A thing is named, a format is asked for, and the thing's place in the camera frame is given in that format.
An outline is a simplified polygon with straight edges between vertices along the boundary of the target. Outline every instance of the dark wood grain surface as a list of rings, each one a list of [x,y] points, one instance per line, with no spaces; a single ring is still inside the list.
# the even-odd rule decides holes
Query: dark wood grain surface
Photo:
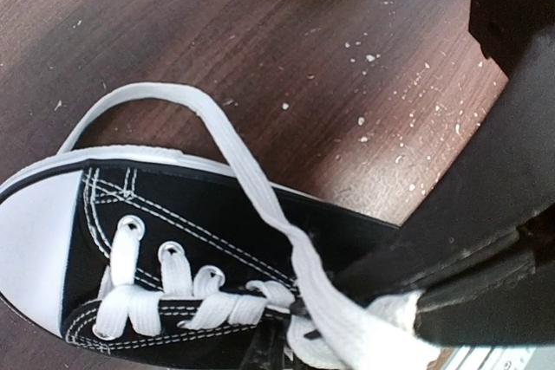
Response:
[[[400,223],[506,82],[467,19],[468,0],[0,0],[0,180],[53,154],[106,92],[173,81],[221,103],[273,181]],[[161,102],[119,107],[83,141],[112,143],[221,159]],[[65,346],[4,306],[0,367],[145,368]]]

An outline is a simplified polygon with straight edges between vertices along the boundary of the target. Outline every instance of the shoe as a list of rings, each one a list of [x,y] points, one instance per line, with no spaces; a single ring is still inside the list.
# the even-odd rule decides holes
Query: shoe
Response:
[[[72,150],[126,101],[190,107],[229,165],[146,146]],[[0,293],[67,343],[191,369],[426,368],[419,292],[363,308],[329,276],[395,228],[272,185],[196,88],[139,83],[96,103],[56,156],[0,186]]]

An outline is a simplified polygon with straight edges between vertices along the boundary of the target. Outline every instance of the shoelace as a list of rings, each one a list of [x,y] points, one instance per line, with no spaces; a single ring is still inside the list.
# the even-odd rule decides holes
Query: shoelace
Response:
[[[304,231],[287,220],[267,177],[224,112],[197,88],[158,83],[139,83],[119,88],[88,111],[69,135],[60,153],[73,148],[84,128],[109,108],[125,101],[147,98],[171,101],[191,108],[205,122],[258,215],[289,238],[297,286],[310,314],[310,319],[293,315],[288,329],[287,341],[300,360],[316,368],[424,369],[437,357],[438,348],[414,337],[413,326],[419,292],[384,296],[374,301],[369,308],[361,308],[335,289],[326,276],[310,239]],[[110,271],[104,276],[101,285],[103,297],[95,324],[98,334],[106,338],[121,336],[127,318],[141,334],[159,334],[161,328],[158,303],[162,296],[165,299],[166,296],[174,296],[175,299],[199,296],[204,301],[197,314],[203,307],[212,312],[222,308],[226,311],[220,315],[225,315],[224,321],[233,319],[237,323],[243,323],[254,322],[258,318],[261,301],[247,299],[246,295],[236,297],[238,295],[216,291],[223,279],[221,271],[208,269],[203,274],[199,272],[192,280],[192,286],[188,285],[191,272],[185,255],[182,256],[179,249],[175,250],[178,256],[175,253],[169,257],[165,253],[160,256],[162,279],[165,281],[163,292],[149,291],[134,285],[140,234],[144,232],[144,225],[137,218],[132,220],[124,218],[114,237]],[[260,290],[264,288],[264,307],[270,308],[275,302],[274,307],[285,308],[284,305],[291,298],[287,299],[288,295],[282,291],[283,287],[276,289],[276,293],[279,292],[276,298],[267,295],[278,288],[275,283],[257,283],[253,287]],[[257,303],[257,316],[247,316],[246,307],[241,306],[250,301],[260,302]],[[196,328],[209,328],[207,325],[214,325],[215,321],[203,315],[197,320],[195,315],[191,322],[184,325],[193,329],[187,325],[192,326],[195,322]],[[308,340],[304,337],[315,329],[322,338]]]

